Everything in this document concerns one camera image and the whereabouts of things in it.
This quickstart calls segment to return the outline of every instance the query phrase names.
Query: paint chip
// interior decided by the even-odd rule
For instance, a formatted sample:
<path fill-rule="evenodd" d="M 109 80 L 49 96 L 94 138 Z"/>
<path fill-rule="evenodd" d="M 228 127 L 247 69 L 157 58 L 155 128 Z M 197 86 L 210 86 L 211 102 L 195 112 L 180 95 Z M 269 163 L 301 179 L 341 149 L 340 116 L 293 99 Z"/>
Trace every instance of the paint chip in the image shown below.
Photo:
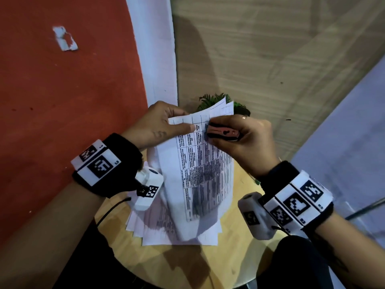
<path fill-rule="evenodd" d="M 72 35 L 65 30 L 64 26 L 54 26 L 52 29 L 55 32 L 56 41 L 63 52 L 78 49 L 77 44 L 72 38 Z M 66 34 L 71 38 L 72 44 L 70 46 L 64 38 Z"/>

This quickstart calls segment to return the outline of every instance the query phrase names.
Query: person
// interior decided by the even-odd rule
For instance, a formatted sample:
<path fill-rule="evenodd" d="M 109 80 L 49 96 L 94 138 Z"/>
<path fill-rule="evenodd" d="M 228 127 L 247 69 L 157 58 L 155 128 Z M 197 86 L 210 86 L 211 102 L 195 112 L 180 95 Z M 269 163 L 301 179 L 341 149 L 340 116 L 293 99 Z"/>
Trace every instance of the person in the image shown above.
<path fill-rule="evenodd" d="M 121 135 L 144 150 L 193 132 L 194 125 L 168 124 L 168 118 L 186 114 L 177 106 L 157 102 Z M 239 115 L 215 117 L 211 121 L 244 135 L 238 142 L 211 139 L 210 143 L 232 156 L 255 178 L 268 176 L 280 165 L 270 122 Z M 114 258 L 93 222 L 103 200 L 75 182 L 65 187 L 1 249 L 0 287 L 115 288 L 124 284 L 136 288 L 137 278 Z M 385 288 L 384 250 L 337 213 L 331 213 L 307 233 L 311 243 L 296 236 L 279 243 L 270 268 L 257 278 L 258 288 L 282 284 L 296 288 L 332 287 L 326 262 L 346 286 Z"/>

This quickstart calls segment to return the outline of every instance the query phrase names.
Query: black plant pot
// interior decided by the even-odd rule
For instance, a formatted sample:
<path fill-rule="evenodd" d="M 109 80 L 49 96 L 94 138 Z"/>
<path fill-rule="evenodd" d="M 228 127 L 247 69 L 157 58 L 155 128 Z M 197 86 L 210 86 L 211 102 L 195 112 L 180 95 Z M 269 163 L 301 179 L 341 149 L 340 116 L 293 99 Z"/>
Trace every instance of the black plant pot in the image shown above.
<path fill-rule="evenodd" d="M 243 116 L 250 116 L 250 111 L 242 106 L 234 106 L 234 114 L 241 114 Z"/>

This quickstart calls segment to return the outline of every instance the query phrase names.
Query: orange wall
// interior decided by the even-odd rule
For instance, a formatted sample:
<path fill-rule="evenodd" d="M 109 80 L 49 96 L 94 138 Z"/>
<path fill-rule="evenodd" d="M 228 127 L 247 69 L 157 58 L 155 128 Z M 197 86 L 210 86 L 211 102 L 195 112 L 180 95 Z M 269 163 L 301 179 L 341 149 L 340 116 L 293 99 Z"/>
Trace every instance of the orange wall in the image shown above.
<path fill-rule="evenodd" d="M 73 157 L 147 102 L 125 0 L 2 0 L 0 37 L 1 245 L 69 183 Z"/>

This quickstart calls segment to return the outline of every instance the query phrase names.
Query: round table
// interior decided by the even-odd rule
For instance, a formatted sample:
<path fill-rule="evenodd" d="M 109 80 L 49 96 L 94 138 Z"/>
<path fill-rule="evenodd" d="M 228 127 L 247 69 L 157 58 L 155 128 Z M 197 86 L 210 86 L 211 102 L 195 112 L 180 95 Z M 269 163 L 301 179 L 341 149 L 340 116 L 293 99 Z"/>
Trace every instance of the round table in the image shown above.
<path fill-rule="evenodd" d="M 154 245 L 142 247 L 142 238 L 126 231 L 130 214 L 127 204 L 115 208 L 100 224 L 115 257 L 139 278 L 155 286 L 173 288 L 231 289 L 253 280 L 270 264 L 278 242 L 285 236 L 278 231 L 271 240 L 256 240 L 249 232 L 237 202 L 260 186 L 235 162 L 231 207 L 221 218 L 218 246 Z M 95 216 L 98 221 L 114 204 L 125 198 L 121 193 L 106 199 Z"/>

